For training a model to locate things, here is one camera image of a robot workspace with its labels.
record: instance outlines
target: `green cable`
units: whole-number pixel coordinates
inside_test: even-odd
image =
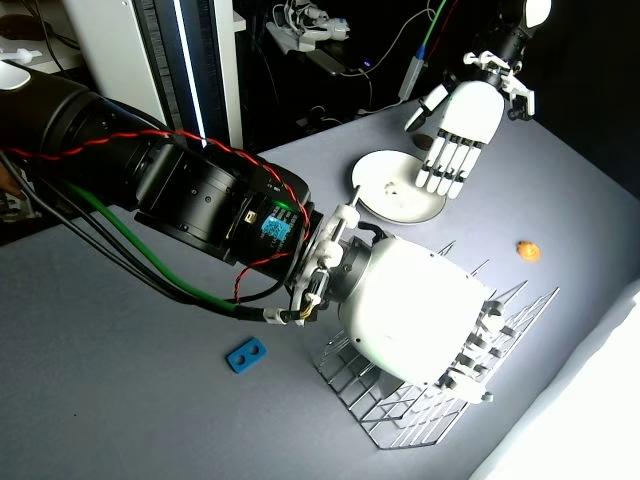
[[[435,17],[433,17],[433,22],[431,22],[431,25],[429,25],[429,30],[427,31],[427,35],[424,37],[424,41],[422,42],[422,48],[425,48],[427,46],[427,42],[431,37],[431,33],[433,32],[433,29],[436,26],[436,23],[438,23],[438,18],[440,17],[440,13],[442,13],[442,9],[444,8],[445,3],[447,3],[447,0],[442,0],[442,2],[440,2],[440,6],[438,7],[438,10],[436,10],[436,15]]]
[[[233,303],[225,302],[224,300],[214,297],[213,295],[204,292],[184,280],[178,277],[175,273],[173,273],[169,267],[167,267],[162,260],[160,260],[153,251],[147,245],[144,244],[142,240],[140,240],[135,233],[129,230],[122,220],[120,220],[111,210],[109,210],[98,198],[90,192],[83,190],[82,188],[73,185],[71,183],[68,184],[70,188],[72,188],[78,195],[80,195],[87,203],[89,203],[93,208],[98,211],[106,220],[111,223],[116,230],[118,230],[128,241],[133,245],[151,264],[158,269],[158,271],[171,283],[173,283],[176,287],[181,288],[185,292],[190,293],[191,295],[205,300],[207,302],[212,303],[213,305],[224,309],[228,312],[233,312],[236,308],[236,305]]]

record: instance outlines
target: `blue sticker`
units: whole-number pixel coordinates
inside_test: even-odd
[[[276,217],[268,217],[262,224],[262,232],[280,242],[284,242],[291,231],[291,225]]]
[[[227,363],[236,373],[243,373],[247,368],[258,362],[267,353],[267,349],[260,340],[251,337],[227,355]]]

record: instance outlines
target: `gray table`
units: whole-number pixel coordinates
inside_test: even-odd
[[[361,155],[418,152],[401,131],[413,108],[265,157],[305,178],[330,213],[348,197],[348,169]],[[520,304],[561,288],[494,378],[494,404],[471,408],[439,446],[391,452],[376,450],[312,365],[337,328],[334,313],[304,329],[280,328],[175,305],[63,228],[4,247],[0,478],[464,479],[640,276],[639,220],[636,200],[549,132],[505,121],[440,216],[384,225],[434,249],[456,240],[450,258],[468,269],[490,258],[480,276],[496,288],[529,279]],[[135,230],[197,285],[230,292],[237,268]],[[541,245],[538,264],[514,253],[521,239]],[[243,291],[267,283],[252,274]],[[235,375],[224,354],[251,335],[269,352]]]

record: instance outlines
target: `blue block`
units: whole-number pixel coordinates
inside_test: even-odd
[[[264,357],[266,353],[267,349],[262,342],[255,337],[251,337],[247,342],[227,355],[227,363],[234,372],[243,373]]]

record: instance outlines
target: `red wire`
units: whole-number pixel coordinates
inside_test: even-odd
[[[438,48],[438,44],[440,43],[440,37],[442,37],[444,29],[447,28],[447,23],[449,23],[449,19],[451,18],[451,14],[453,13],[453,10],[456,8],[457,4],[458,4],[458,0],[453,2],[453,5],[449,9],[449,13],[447,14],[447,18],[444,19],[444,23],[442,24],[442,28],[440,29],[440,33],[438,33],[438,38],[436,38],[436,43],[433,45],[433,48],[431,49],[431,51],[429,52],[429,55],[427,56],[427,61],[431,60],[431,55],[433,55],[433,53],[436,51],[436,48]]]
[[[311,234],[311,220],[309,218],[309,212],[307,212],[306,208],[304,208],[304,206],[302,205],[302,203],[300,202],[300,200],[298,199],[298,196],[296,195],[296,193],[293,191],[293,188],[291,188],[290,185],[288,185],[283,179],[282,177],[278,174],[278,172],[276,172],[272,167],[270,167],[269,165],[262,163],[261,161],[259,161],[258,159],[256,159],[255,157],[253,157],[251,154],[243,151],[243,150],[239,150],[237,148],[232,148],[228,145],[225,145],[224,143],[220,142],[219,140],[216,140],[215,138],[205,138],[205,137],[201,137],[199,135],[196,135],[195,133],[191,133],[191,132],[187,132],[185,130],[177,130],[175,132],[172,132],[170,130],[140,130],[137,132],[116,132],[116,133],[112,133],[111,135],[109,135],[108,137],[104,137],[104,138],[94,138],[92,140],[87,140],[86,142],[84,142],[82,145],[79,145],[77,147],[74,147],[72,149],[69,150],[65,150],[63,152],[61,152],[58,155],[47,155],[44,153],[32,153],[32,152],[26,152],[24,150],[21,150],[19,148],[15,148],[15,147],[11,147],[11,148],[6,148],[4,150],[9,151],[9,152],[13,152],[16,153],[24,158],[42,158],[43,160],[49,160],[49,161],[57,161],[57,160],[61,160],[64,157],[70,157],[73,155],[78,155],[79,153],[83,152],[84,150],[86,150],[88,147],[93,147],[96,145],[104,145],[105,143],[110,142],[111,140],[115,140],[117,138],[138,138],[138,137],[142,137],[142,136],[146,136],[146,135],[150,135],[150,136],[160,136],[160,137],[169,137],[171,135],[180,135],[183,137],[187,137],[187,138],[191,138],[193,140],[197,140],[197,141],[206,141],[212,145],[215,145],[216,147],[220,148],[221,150],[227,152],[227,153],[232,153],[234,155],[238,155],[239,157],[244,158],[245,160],[249,161],[251,164],[257,166],[257,167],[261,167],[264,170],[266,170],[269,175],[271,175],[274,179],[276,179],[278,181],[278,183],[280,183],[285,190],[287,191],[287,193],[289,194],[289,196],[293,199],[293,201],[296,203],[296,205],[298,206],[298,208],[300,209],[300,212],[302,213],[302,216],[304,217],[304,229],[305,229],[305,235],[304,235],[304,240],[307,240],[309,238],[309,235]],[[282,257],[287,257],[292,255],[292,252],[285,252],[285,253],[276,253],[274,255],[272,255],[269,258],[265,258],[262,260],[257,260],[253,263],[250,263],[246,268],[244,268],[242,270],[242,272],[240,272],[240,274],[236,277],[236,282],[235,282],[235,286],[234,286],[234,290],[233,290],[233,294],[234,294],[234,298],[236,299],[236,301],[238,301],[238,299],[240,298],[240,281],[242,280],[242,278],[248,273],[248,271],[253,268],[253,267],[257,267],[259,265],[264,265],[265,263],[268,263],[272,260],[275,260],[277,258],[282,258]]]

